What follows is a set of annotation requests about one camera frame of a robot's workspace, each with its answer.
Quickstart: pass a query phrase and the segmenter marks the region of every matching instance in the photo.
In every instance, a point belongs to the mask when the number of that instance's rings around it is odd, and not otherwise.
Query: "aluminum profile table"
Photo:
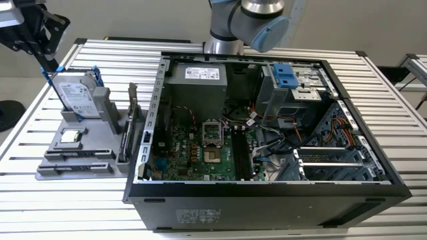
[[[419,81],[427,86],[427,55],[409,53],[398,67],[406,67]]]
[[[128,106],[128,83],[147,108],[160,52],[202,44],[88,40],[62,63],[100,68],[111,100]],[[366,56],[354,51],[275,48],[246,55],[327,60],[413,198],[350,229],[152,233],[122,203],[126,178],[36,181],[35,172],[62,121],[59,97],[42,89],[0,147],[0,239],[427,239],[427,124]]]

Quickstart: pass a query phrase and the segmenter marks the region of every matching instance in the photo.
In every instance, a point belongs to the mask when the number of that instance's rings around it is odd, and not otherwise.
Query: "orange wire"
[[[345,124],[345,121],[343,121],[342,118],[338,118],[338,122],[339,122],[339,124]],[[351,141],[351,138],[350,138],[350,135],[349,135],[350,133],[347,132],[346,129],[343,129],[342,132],[343,132],[345,135],[346,135],[349,144],[353,146],[353,145],[354,145],[354,142]]]
[[[345,118],[338,118],[339,120],[342,120],[346,124],[349,124],[349,122],[346,121]],[[353,146],[357,146],[357,142],[355,142],[355,139],[353,137],[353,134],[350,133],[349,129],[343,129],[345,133],[347,133],[347,140],[349,140],[349,143],[350,145]]]
[[[347,122],[347,121],[346,121],[345,119],[342,119],[342,118],[333,118],[333,121],[331,121],[331,131],[330,131],[330,133],[329,133],[329,135],[327,135],[326,140],[323,141],[323,144],[326,144],[326,143],[331,140],[331,138],[333,138],[334,129],[335,129],[335,128],[334,128],[334,122],[335,122],[335,121],[338,121],[339,124],[343,124],[343,123]],[[347,138],[349,144],[350,144],[351,146],[355,146],[357,144],[355,144],[354,138],[351,137],[350,132],[347,132],[346,129],[343,129],[342,132],[343,132],[343,134],[345,134],[345,136],[346,136],[346,138]]]

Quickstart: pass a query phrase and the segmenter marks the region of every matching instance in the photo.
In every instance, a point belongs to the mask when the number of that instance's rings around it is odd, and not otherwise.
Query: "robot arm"
[[[24,50],[47,72],[55,72],[55,54],[71,21],[50,13],[44,2],[0,0],[0,43],[15,52]]]
[[[282,16],[285,0],[210,0],[210,40],[203,51],[209,54],[243,55],[246,43],[261,53],[281,42],[289,29]]]
[[[55,54],[71,21],[50,13],[44,3],[46,0],[0,0],[0,43],[15,52],[24,50],[47,72],[55,72]],[[243,55],[245,43],[263,53],[278,45],[289,28],[289,19],[282,16],[285,0],[210,3],[211,38],[205,53]]]

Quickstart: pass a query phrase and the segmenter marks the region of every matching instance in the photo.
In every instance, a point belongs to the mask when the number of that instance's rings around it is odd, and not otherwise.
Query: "hard drive label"
[[[64,101],[72,106],[72,111],[82,117],[99,117],[88,87],[82,83],[62,82],[59,84]]]

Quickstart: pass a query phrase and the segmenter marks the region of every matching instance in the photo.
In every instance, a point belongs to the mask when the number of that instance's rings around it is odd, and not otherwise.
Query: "power supply label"
[[[82,117],[99,117],[99,110],[90,93],[88,87],[82,83],[62,82],[63,100],[72,107],[72,111]]]
[[[180,224],[215,224],[221,216],[221,209],[176,209],[176,221]]]
[[[206,67],[187,67],[186,79],[221,80],[221,69]]]

